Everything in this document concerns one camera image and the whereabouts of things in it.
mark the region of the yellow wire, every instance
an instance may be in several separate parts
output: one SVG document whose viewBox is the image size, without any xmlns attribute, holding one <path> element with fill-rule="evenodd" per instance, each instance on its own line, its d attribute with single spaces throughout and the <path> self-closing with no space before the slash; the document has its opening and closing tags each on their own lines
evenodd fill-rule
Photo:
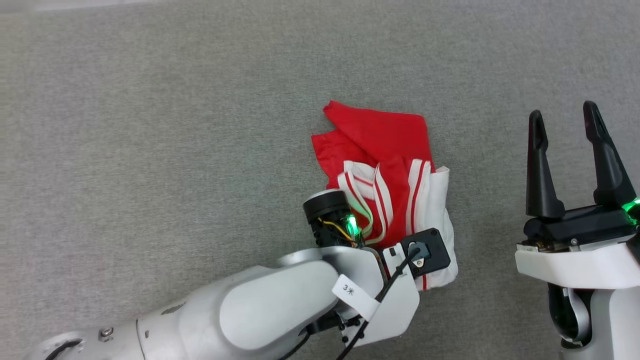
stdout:
<svg viewBox="0 0 640 360">
<path fill-rule="evenodd" d="M 351 242 L 351 246 L 354 247 L 354 245 L 356 245 L 356 242 L 353 241 L 353 239 L 349 236 L 349 234 L 345 233 L 344 230 L 342 230 L 342 228 L 340 227 L 340 225 L 336 224 L 335 222 L 331 222 L 331 221 L 327 221 L 327 220 L 322 220 L 321 218 L 318 218 L 318 220 L 320 220 L 321 223 L 325 224 L 325 225 L 331 225 L 333 227 L 335 227 L 336 229 L 338 229 L 338 231 L 340 231 L 340 233 L 347 238 L 347 240 L 349 240 Z"/>
</svg>

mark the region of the robotic arm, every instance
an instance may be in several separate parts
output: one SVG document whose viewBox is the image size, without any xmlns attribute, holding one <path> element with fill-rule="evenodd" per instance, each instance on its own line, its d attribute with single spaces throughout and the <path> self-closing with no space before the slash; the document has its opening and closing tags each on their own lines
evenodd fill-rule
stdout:
<svg viewBox="0 0 640 360">
<path fill-rule="evenodd" d="M 66 332 L 25 360 L 286 359 L 338 328 L 346 349 L 402 334 L 419 303 L 414 278 L 449 266 L 436 229 L 381 254 L 364 247 L 345 194 L 304 203 L 316 248 L 254 266 L 120 325 Z"/>
<path fill-rule="evenodd" d="M 540 111 L 529 117 L 527 240 L 518 271 L 548 282 L 549 312 L 565 360 L 638 359 L 640 342 L 640 200 L 595 103 L 583 106 L 593 144 L 595 205 L 564 209 L 547 163 Z"/>
</svg>

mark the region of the black cable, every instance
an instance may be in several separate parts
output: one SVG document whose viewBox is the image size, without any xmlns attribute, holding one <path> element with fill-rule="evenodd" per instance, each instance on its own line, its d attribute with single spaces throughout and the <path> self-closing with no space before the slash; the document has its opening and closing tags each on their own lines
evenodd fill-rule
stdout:
<svg viewBox="0 0 640 360">
<path fill-rule="evenodd" d="M 296 351 L 300 350 L 300 348 L 302 347 L 302 345 L 304 345 L 307 340 L 309 340 L 309 338 L 311 337 L 311 333 L 308 332 L 305 337 L 296 345 L 296 347 L 292 348 L 291 351 L 289 351 L 288 353 L 284 354 L 283 357 L 280 358 L 280 360 L 285 360 L 290 358 L 293 354 L 296 353 Z"/>
<path fill-rule="evenodd" d="M 385 296 L 387 296 L 389 289 L 391 289 L 391 286 L 394 284 L 396 279 L 400 276 L 400 274 L 402 274 L 404 267 L 407 266 L 409 262 L 413 259 L 413 257 L 416 256 L 419 252 L 420 252 L 420 249 L 413 249 L 407 255 L 407 257 L 403 260 L 400 266 L 396 268 L 396 272 L 394 272 L 394 274 L 391 276 L 391 279 L 389 279 L 389 282 L 387 283 L 387 285 L 384 288 L 382 288 L 382 290 L 380 290 L 380 292 L 376 296 L 376 300 L 378 302 L 382 302 Z M 349 354 L 351 349 L 353 349 L 353 347 L 356 345 L 356 342 L 358 342 L 359 339 L 364 338 L 364 330 L 367 328 L 368 325 L 369 325 L 369 322 L 365 320 L 365 322 L 363 322 L 362 326 L 359 328 L 358 332 L 356 332 L 356 335 L 353 337 L 353 339 L 351 339 L 351 342 L 349 343 L 349 345 L 347 345 L 347 347 L 344 348 L 344 350 L 340 353 L 340 355 L 338 355 L 336 360 L 343 360 L 347 356 L 347 354 Z"/>
</svg>

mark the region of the bolt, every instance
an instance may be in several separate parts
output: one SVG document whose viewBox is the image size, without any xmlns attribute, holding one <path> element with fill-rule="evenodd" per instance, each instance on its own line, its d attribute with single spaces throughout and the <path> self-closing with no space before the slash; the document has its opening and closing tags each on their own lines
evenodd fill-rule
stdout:
<svg viewBox="0 0 640 360">
<path fill-rule="evenodd" d="M 100 330 L 100 336 L 102 336 L 103 338 L 106 338 L 107 336 L 113 334 L 113 328 L 112 327 L 105 327 L 104 329 Z"/>
</svg>

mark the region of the black cylindrical motor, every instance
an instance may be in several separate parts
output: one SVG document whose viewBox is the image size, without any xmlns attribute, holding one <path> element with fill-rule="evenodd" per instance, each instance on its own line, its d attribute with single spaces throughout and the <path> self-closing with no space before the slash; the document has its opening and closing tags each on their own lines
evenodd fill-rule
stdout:
<svg viewBox="0 0 640 360">
<path fill-rule="evenodd" d="M 318 247 L 360 246 L 360 230 L 342 190 L 313 194 L 303 208 Z"/>
</svg>

